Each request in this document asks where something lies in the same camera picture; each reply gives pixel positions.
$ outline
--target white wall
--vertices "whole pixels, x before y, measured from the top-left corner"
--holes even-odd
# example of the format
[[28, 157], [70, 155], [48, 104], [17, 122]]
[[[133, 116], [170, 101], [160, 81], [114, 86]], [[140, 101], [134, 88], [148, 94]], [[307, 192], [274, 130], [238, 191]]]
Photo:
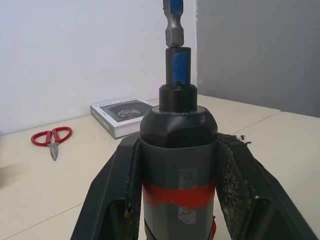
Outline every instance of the white wall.
[[[89, 105], [158, 97], [165, 82], [162, 0], [1, 0], [0, 132], [90, 113]], [[196, 83], [195, 2], [184, 1]]]

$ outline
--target scissors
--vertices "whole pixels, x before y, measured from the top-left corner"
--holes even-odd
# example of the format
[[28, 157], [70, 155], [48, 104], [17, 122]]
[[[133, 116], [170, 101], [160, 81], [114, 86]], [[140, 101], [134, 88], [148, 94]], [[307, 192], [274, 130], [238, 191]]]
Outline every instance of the scissors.
[[[64, 138], [60, 138], [58, 132], [60, 131], [68, 131], [68, 134], [64, 137]], [[54, 136], [54, 142], [51, 143], [51, 136]], [[67, 140], [68, 138], [70, 138], [72, 135], [72, 129], [68, 126], [61, 126], [61, 127], [57, 127], [52, 129], [52, 131], [42, 131], [42, 132], [38, 132], [35, 135], [33, 135], [31, 137], [31, 142], [34, 145], [37, 146], [41, 146], [41, 147], [49, 147], [50, 148], [50, 154], [51, 157], [53, 159], [53, 161], [55, 161], [57, 159], [58, 156], [58, 145], [63, 143], [65, 140]], [[36, 141], [37, 138], [41, 137], [41, 136], [46, 136], [45, 137], [45, 142], [38, 142]]]

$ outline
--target red tape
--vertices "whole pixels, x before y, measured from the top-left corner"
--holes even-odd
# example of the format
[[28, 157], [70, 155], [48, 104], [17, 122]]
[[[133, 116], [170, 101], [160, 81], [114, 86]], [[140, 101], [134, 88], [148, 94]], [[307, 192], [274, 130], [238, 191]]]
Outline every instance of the red tape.
[[142, 188], [149, 204], [173, 204], [188, 209], [206, 207], [214, 198], [215, 189], [215, 180], [207, 186], [188, 189], [165, 189], [148, 183], [144, 183]]

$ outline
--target gray wall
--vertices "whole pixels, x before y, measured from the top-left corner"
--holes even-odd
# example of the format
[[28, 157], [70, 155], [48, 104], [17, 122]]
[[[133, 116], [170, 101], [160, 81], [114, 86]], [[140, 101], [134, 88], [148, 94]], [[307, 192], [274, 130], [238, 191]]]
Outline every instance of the gray wall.
[[198, 0], [200, 94], [320, 117], [319, 0]]

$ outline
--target tabletop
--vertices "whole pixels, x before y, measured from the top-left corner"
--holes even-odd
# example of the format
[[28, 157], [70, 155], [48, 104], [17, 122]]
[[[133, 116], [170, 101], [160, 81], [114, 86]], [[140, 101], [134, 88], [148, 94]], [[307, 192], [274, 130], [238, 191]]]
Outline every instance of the tabletop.
[[[198, 104], [225, 134], [280, 112], [208, 96], [199, 96]], [[73, 135], [58, 146], [53, 161], [49, 149], [33, 145], [30, 137], [60, 126], [71, 127]], [[92, 180], [119, 142], [90, 115], [1, 136], [0, 168], [11, 166], [15, 177], [0, 186], [0, 240], [69, 239]], [[140, 236], [145, 239], [143, 227]]]

